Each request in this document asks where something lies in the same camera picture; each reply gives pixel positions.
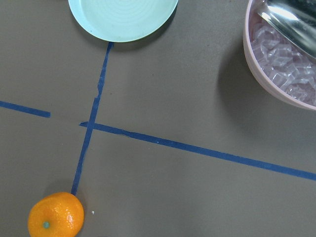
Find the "orange mandarin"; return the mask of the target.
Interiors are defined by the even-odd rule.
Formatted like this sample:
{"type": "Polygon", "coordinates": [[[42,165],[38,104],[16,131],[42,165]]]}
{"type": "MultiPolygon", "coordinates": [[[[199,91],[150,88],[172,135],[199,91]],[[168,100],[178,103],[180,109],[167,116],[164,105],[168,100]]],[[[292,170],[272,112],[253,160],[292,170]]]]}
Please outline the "orange mandarin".
{"type": "Polygon", "coordinates": [[[84,209],[71,193],[59,192],[36,203],[28,216],[32,237],[75,237],[83,227],[84,209]]]}

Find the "metal scoop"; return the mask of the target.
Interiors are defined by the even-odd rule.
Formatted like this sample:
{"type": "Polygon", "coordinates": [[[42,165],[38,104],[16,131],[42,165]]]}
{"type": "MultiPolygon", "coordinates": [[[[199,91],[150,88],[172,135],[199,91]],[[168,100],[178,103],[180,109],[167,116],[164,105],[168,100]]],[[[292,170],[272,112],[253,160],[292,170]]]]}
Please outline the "metal scoop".
{"type": "Polygon", "coordinates": [[[261,0],[255,12],[281,35],[316,57],[316,2],[314,0],[261,0]]]}

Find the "pink bowl with ice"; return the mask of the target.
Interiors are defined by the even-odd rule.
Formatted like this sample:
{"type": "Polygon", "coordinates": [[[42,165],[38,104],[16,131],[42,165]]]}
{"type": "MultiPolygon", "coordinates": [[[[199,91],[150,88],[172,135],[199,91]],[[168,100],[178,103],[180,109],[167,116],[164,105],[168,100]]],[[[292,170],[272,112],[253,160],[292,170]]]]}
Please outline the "pink bowl with ice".
{"type": "Polygon", "coordinates": [[[243,49],[248,67],[253,74],[257,82],[272,96],[278,100],[287,103],[291,106],[295,106],[301,109],[315,111],[315,106],[306,104],[297,99],[294,99],[280,88],[278,88],[264,73],[260,67],[257,59],[254,55],[251,46],[252,34],[254,25],[261,21],[261,17],[255,13],[255,5],[258,3],[257,0],[249,0],[245,12],[245,20],[243,26],[243,49]]]}

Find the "green plate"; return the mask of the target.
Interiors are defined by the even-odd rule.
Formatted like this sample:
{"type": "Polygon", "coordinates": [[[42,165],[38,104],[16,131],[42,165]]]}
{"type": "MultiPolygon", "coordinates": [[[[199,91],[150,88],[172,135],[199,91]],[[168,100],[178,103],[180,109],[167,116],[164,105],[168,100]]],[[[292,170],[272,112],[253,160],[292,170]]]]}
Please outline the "green plate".
{"type": "Polygon", "coordinates": [[[111,42],[140,40],[172,15],[177,0],[70,0],[78,24],[96,38],[111,42]]]}

